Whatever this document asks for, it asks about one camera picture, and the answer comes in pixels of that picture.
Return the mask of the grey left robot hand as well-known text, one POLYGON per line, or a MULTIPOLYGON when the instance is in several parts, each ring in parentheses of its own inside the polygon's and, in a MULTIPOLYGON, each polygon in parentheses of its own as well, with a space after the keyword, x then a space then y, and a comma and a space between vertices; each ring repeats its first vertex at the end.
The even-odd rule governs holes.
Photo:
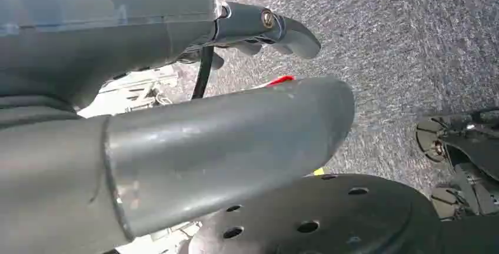
POLYGON ((83 118, 102 85, 213 46, 320 43, 222 0, 1 0, 1 252, 102 253, 306 175, 350 131, 332 76, 83 118))

